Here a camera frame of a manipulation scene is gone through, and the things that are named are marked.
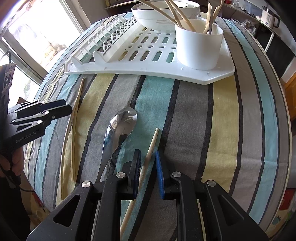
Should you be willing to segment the metal spoon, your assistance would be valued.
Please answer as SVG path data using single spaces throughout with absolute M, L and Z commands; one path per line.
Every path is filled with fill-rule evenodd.
M 131 107 L 121 109 L 111 118 L 104 136 L 101 163 L 96 182 L 100 182 L 104 169 L 116 149 L 131 134 L 137 123 L 137 111 Z

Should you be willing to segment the striped tablecloth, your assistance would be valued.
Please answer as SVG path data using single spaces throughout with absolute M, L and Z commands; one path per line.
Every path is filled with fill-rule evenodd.
M 75 126 L 75 177 L 70 148 L 64 159 L 64 194 L 97 178 L 109 120 L 130 106 L 135 129 L 115 154 L 109 173 L 145 155 L 159 128 L 157 146 L 194 180 L 215 180 L 269 235 L 286 190 L 291 162 L 290 117 L 280 80 L 267 55 L 244 27 L 218 17 L 235 73 L 209 85 L 145 75 L 66 75 L 64 62 L 103 21 L 89 27 L 45 77 L 36 100 L 79 99 Z M 53 210 L 61 201 L 60 167 L 68 117 L 53 121 L 43 137 L 25 146 L 25 175 L 41 202 Z

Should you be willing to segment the white plastic dish rack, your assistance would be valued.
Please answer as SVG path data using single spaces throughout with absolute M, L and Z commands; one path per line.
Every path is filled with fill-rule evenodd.
M 174 33 L 158 33 L 135 17 L 112 16 L 97 28 L 64 63 L 65 74 L 134 74 L 177 79 L 201 85 L 230 77 L 234 63 L 222 40 L 212 70 L 195 70 L 177 61 Z

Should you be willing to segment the white utensil cup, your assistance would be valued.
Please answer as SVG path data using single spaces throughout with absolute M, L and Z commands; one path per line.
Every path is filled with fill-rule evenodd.
M 175 27 L 178 61 L 197 70 L 213 69 L 218 62 L 223 30 L 213 24 L 211 34 L 203 33 L 206 23 L 203 18 L 190 20 L 195 31 L 192 31 L 184 20 L 180 22 L 182 27 Z

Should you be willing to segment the white electric kettle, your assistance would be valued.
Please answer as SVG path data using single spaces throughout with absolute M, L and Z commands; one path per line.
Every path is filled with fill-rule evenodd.
M 260 22 L 273 29 L 280 26 L 280 18 L 269 8 L 263 6 Z

